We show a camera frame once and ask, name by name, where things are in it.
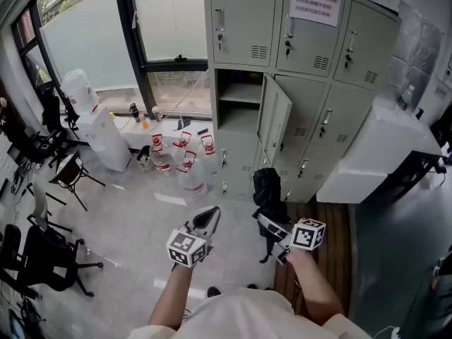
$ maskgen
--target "gray floor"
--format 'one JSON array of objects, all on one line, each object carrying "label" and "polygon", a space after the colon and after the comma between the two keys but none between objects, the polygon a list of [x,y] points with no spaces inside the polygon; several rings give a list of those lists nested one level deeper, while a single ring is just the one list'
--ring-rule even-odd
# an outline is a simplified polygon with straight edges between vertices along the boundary
[{"label": "gray floor", "polygon": [[[37,308],[47,319],[42,327],[49,338],[126,338],[133,328],[145,325],[172,267],[165,251],[167,238],[190,218],[192,210],[204,206],[219,206],[221,220],[213,239],[214,250],[194,271],[194,290],[187,307],[198,305],[211,285],[227,292],[249,283],[260,287],[273,284],[275,261],[271,258],[267,264],[259,263],[266,252],[266,241],[251,217],[255,205],[225,200],[212,191],[203,198],[190,196],[177,186],[174,177],[156,171],[143,173],[134,161],[125,173],[112,172],[90,148],[79,149],[90,174],[107,185],[102,187],[88,178],[77,183],[76,191],[87,205],[87,213],[69,191],[48,184],[54,170],[44,166],[36,174],[49,193],[67,202],[62,206],[48,200],[51,220],[73,228],[69,239],[85,239],[78,261],[102,261],[105,267],[81,271],[85,286],[95,293],[92,299],[85,297],[77,285],[65,292],[36,286],[43,296]],[[184,198],[187,206],[159,201],[156,193]],[[2,197],[0,202],[6,209],[0,220],[1,231],[14,221],[13,204],[19,196],[6,191]],[[29,227],[26,217],[33,207],[30,194],[16,205],[22,245]],[[7,285],[2,292],[12,301],[20,299]]]},{"label": "gray floor", "polygon": [[376,194],[355,207],[355,321],[372,335],[387,326],[413,325],[416,318],[408,314],[416,294],[419,304],[420,293],[428,292],[430,269],[452,244],[452,175],[439,187],[442,179],[442,174],[429,173],[394,204],[382,205]]}]

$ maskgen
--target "open locker door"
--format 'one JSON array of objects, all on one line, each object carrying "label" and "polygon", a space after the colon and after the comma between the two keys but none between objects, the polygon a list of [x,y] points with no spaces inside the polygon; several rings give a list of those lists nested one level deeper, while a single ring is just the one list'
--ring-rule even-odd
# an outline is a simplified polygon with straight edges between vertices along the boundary
[{"label": "open locker door", "polygon": [[271,166],[274,165],[275,157],[280,151],[291,109],[290,99],[273,78],[265,73],[257,136],[264,157]]}]

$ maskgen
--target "black shoe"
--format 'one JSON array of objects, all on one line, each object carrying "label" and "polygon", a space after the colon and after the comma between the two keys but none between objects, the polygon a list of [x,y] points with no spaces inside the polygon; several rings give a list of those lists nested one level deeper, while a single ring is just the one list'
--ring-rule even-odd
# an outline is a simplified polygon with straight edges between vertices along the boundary
[{"label": "black shoe", "polygon": [[207,289],[207,297],[216,297],[218,295],[221,295],[221,291],[215,286],[211,286]]}]

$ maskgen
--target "chair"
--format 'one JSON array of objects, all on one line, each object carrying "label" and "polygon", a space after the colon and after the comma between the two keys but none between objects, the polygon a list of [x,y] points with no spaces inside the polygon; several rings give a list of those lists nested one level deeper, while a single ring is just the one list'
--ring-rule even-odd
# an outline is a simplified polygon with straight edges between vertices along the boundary
[{"label": "chair", "polygon": [[[32,225],[37,225],[41,227],[43,231],[47,231],[49,226],[58,227],[61,230],[65,230],[68,232],[72,232],[71,229],[57,225],[56,223],[49,221],[49,216],[52,215],[51,212],[47,209],[47,199],[46,196],[53,198],[55,201],[61,203],[62,205],[66,205],[65,202],[62,200],[56,198],[55,196],[48,194],[44,188],[41,186],[41,183],[39,182],[39,179],[37,178],[36,174],[33,175],[33,183],[29,183],[27,185],[27,190],[32,194],[32,196],[35,198],[35,209],[31,214],[28,215],[27,220],[30,221]],[[66,240],[64,236],[56,232],[57,235],[60,236],[61,239]]]},{"label": "chair", "polygon": [[70,147],[73,147],[74,144],[67,143],[63,145],[68,133],[60,122],[59,99],[54,95],[53,86],[46,86],[44,90],[39,91],[39,94],[41,95],[40,101],[44,108],[42,124],[47,127],[50,134],[47,137],[38,136],[38,140],[40,141],[38,150],[42,158],[53,156],[49,167],[52,168],[52,165],[56,162],[56,168],[58,168],[60,162],[67,157],[66,151]]},{"label": "chair", "polygon": [[83,202],[79,199],[76,193],[76,183],[82,177],[87,177],[102,186],[105,186],[101,181],[96,180],[88,174],[88,170],[84,168],[83,162],[80,158],[80,153],[76,151],[73,155],[66,157],[63,162],[58,166],[56,170],[56,176],[49,182],[51,184],[59,184],[64,189],[68,189],[75,195],[78,202],[82,205],[85,211],[88,209],[83,205]]},{"label": "chair", "polygon": [[36,299],[39,295],[34,289],[19,283],[5,271],[5,269],[19,271],[23,267],[22,256],[18,253],[21,237],[22,234],[17,226],[6,225],[0,248],[0,280],[4,281],[16,292],[31,299]]},{"label": "chair", "polygon": [[[85,289],[78,270],[91,267],[102,268],[104,264],[102,262],[77,263],[79,244],[85,244],[83,239],[76,240],[76,243],[71,246],[55,235],[52,228],[42,231],[37,225],[31,226],[28,229],[22,254],[24,265],[18,271],[17,281],[24,286],[46,284],[55,291],[69,289],[77,282],[83,294],[94,297],[93,292]],[[56,267],[65,268],[65,276],[55,273]]]}]

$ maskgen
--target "wooden floor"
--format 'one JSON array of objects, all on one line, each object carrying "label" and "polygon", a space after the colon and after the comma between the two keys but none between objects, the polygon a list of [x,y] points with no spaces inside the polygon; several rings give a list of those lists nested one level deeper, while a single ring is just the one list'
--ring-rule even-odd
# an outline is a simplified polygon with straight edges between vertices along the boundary
[{"label": "wooden floor", "polygon": [[[350,306],[352,259],[350,224],[347,205],[331,203],[288,203],[287,214],[293,222],[300,218],[312,218],[326,223],[326,236],[320,247],[313,251],[323,275],[338,294],[345,314]],[[276,265],[275,290],[292,303],[298,315],[308,316],[303,293],[296,280],[293,267],[287,263]]]}]

